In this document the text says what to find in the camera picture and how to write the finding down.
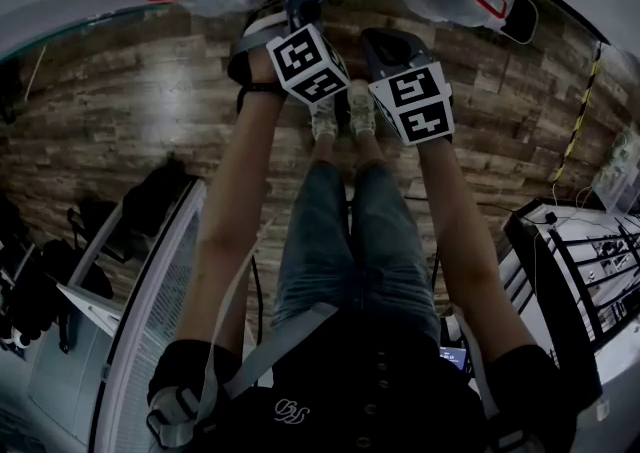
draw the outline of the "yellow black striped tape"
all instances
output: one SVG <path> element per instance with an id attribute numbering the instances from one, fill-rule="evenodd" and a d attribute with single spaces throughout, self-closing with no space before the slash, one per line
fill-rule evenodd
<path id="1" fill-rule="evenodd" d="M 578 112 L 578 118 L 576 119 L 576 125 L 573 127 L 573 133 L 571 133 L 571 140 L 569 140 L 569 145 L 564 151 L 564 157 L 562 158 L 562 163 L 556 172 L 556 177 L 553 178 L 553 184 L 555 185 L 558 180 L 562 177 L 562 172 L 564 171 L 564 166 L 567 164 L 567 159 L 573 151 L 573 146 L 576 143 L 576 137 L 578 136 L 578 130 L 580 126 L 582 126 L 582 120 L 584 119 L 584 112 L 587 111 L 587 105 L 589 104 L 589 98 L 591 97 L 591 88 L 593 87 L 593 81 L 596 79 L 596 73 L 598 72 L 598 64 L 600 63 L 600 55 L 602 54 L 602 43 L 598 43 L 598 47 L 596 49 L 596 55 L 593 59 L 593 64 L 591 65 L 591 76 L 589 76 L 589 82 L 587 83 L 587 88 L 584 91 L 584 95 L 582 96 L 582 104 L 580 105 L 580 111 Z"/>

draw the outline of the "blue screen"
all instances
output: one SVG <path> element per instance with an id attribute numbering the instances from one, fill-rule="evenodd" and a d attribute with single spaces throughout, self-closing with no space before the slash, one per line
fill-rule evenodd
<path id="1" fill-rule="evenodd" d="M 467 350 L 465 348 L 440 347 L 440 357 L 453 362 L 458 369 L 462 370 L 467 358 Z"/>

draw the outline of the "jeans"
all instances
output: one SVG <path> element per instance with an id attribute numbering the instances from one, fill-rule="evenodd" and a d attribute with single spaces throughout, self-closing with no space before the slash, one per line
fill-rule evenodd
<path id="1" fill-rule="evenodd" d="M 356 175 L 351 233 L 338 169 L 316 161 L 307 173 L 289 223 L 273 327 L 316 302 L 403 322 L 440 343 L 420 234 L 382 162 Z"/>

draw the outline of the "wrist strap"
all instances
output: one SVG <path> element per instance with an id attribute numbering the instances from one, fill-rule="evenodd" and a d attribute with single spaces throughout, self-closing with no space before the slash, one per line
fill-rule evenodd
<path id="1" fill-rule="evenodd" d="M 282 88 L 280 82 L 273 83 L 249 83 L 240 89 L 238 92 L 237 112 L 242 110 L 242 103 L 244 103 L 244 96 L 247 92 L 271 92 L 278 96 L 286 97 L 288 92 Z"/>

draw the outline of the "white sneaker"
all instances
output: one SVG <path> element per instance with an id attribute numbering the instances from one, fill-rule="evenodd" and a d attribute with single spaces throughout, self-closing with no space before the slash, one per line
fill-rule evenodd
<path id="1" fill-rule="evenodd" d="M 309 107 L 311 112 L 311 132 L 313 139 L 318 140 L 322 134 L 338 136 L 338 123 L 336 122 L 336 107 L 333 96 L 323 99 L 319 103 Z"/>
<path id="2" fill-rule="evenodd" d="M 376 132 L 376 112 L 369 84 L 364 80 L 353 80 L 347 90 L 351 108 L 351 133 L 354 138 L 363 131 Z"/>

